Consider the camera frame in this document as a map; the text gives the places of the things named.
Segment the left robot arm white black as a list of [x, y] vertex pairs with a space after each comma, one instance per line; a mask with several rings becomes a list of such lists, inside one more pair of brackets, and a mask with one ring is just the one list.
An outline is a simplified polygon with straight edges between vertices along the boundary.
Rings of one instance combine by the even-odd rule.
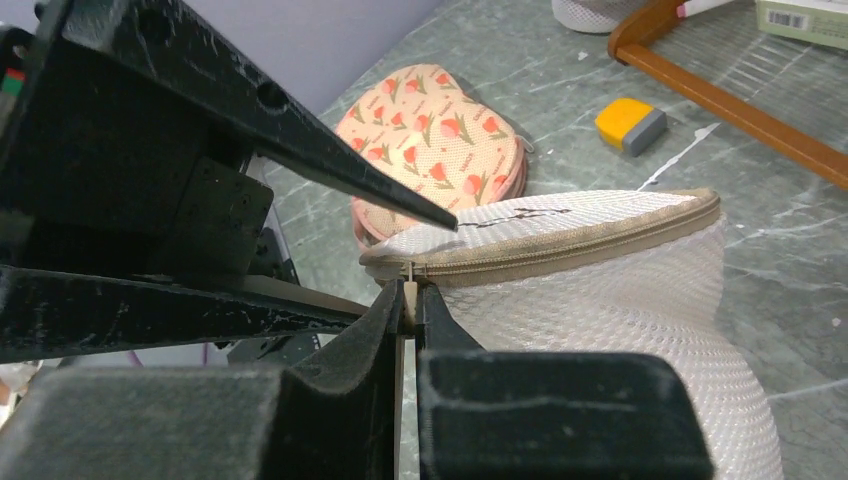
[[296, 333], [361, 305], [300, 286], [271, 161], [452, 231], [183, 1], [40, 1], [1, 28], [1, 359]]

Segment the beige mesh laundry bag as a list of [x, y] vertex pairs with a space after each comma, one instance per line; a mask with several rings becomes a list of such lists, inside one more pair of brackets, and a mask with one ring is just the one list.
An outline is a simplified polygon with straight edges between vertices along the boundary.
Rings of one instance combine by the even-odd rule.
[[367, 274], [436, 284], [495, 350], [656, 355], [682, 378], [719, 479], [780, 479], [765, 392], [719, 331], [725, 217], [708, 188], [577, 191], [462, 210], [369, 248]]

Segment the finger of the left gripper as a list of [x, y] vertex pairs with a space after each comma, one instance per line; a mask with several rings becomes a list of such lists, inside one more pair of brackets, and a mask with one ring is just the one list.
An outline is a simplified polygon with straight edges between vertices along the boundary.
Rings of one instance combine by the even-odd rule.
[[236, 132], [258, 155], [330, 189], [454, 231], [455, 215], [381, 172], [184, 1], [64, 1], [63, 37]]
[[338, 333], [356, 302], [265, 276], [103, 277], [1, 268], [1, 360]]

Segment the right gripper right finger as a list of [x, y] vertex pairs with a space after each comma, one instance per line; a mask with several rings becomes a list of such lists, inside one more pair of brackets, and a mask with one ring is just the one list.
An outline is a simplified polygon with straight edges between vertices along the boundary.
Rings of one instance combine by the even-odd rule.
[[487, 351], [440, 291], [417, 293], [425, 479], [709, 479], [685, 386], [638, 353]]

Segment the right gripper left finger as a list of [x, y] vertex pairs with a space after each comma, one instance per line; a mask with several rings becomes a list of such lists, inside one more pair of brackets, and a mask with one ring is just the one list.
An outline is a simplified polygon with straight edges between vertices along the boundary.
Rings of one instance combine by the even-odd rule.
[[403, 287], [292, 366], [70, 368], [1, 431], [5, 479], [393, 479]]

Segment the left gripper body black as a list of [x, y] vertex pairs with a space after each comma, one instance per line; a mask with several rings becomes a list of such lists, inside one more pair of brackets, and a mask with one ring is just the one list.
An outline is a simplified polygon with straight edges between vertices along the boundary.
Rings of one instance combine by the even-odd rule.
[[1, 134], [1, 259], [90, 275], [243, 275], [272, 192], [252, 148], [215, 113], [85, 43], [102, 13], [142, 49], [177, 41], [171, 6], [50, 1], [26, 47]]

